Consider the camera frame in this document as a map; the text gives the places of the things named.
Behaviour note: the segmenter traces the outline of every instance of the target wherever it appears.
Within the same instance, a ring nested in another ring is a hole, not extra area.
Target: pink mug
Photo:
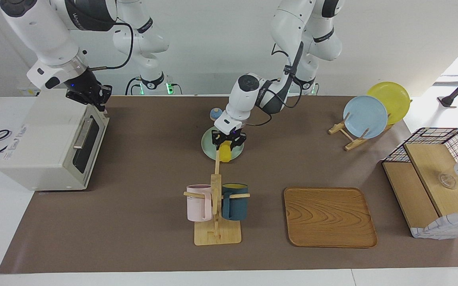
[[[187,192],[203,194],[200,197],[187,197],[187,219],[189,221],[208,221],[213,218],[211,207],[211,186],[190,185]]]

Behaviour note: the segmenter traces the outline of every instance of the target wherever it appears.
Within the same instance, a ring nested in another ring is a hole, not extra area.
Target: brown table mat
[[[243,154],[221,166],[225,183],[249,185],[243,241],[195,246],[182,195],[209,183],[214,162],[200,148],[212,107],[227,98],[113,97],[111,121],[88,191],[36,192],[0,273],[282,270],[458,266],[458,238],[414,239],[378,161],[410,133],[399,122],[345,152],[349,97],[305,97],[262,127],[247,127]],[[265,120],[259,110],[252,121]],[[289,186],[364,192],[379,243],[370,249],[300,248],[287,239]]]

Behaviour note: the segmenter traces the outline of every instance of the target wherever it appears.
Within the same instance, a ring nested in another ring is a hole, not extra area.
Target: green plate
[[[208,129],[206,132],[204,132],[204,135],[200,140],[200,146],[202,147],[202,151],[204,152],[204,154],[206,154],[206,156],[210,157],[212,160],[215,160],[217,156],[217,149],[211,141],[211,130],[218,129],[216,127],[212,127]],[[236,157],[240,156],[244,146],[245,143],[243,143],[241,146],[236,146],[233,148],[233,150],[231,151],[231,160],[234,160]]]

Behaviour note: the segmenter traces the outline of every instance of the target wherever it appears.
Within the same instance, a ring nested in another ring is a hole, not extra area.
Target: mug
[[[187,197],[187,219],[189,221],[208,221],[213,218],[211,207],[211,186],[191,185],[187,192],[203,194],[204,199],[199,197]]]
[[[222,185],[222,217],[228,220],[244,220],[247,218],[248,198],[231,199],[232,194],[246,194],[248,186],[245,184]]]

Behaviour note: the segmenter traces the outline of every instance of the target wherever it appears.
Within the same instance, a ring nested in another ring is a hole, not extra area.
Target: yellow plate
[[[377,98],[386,107],[389,114],[388,125],[399,122],[409,111],[409,94],[398,83],[384,81],[369,89],[367,95]]]

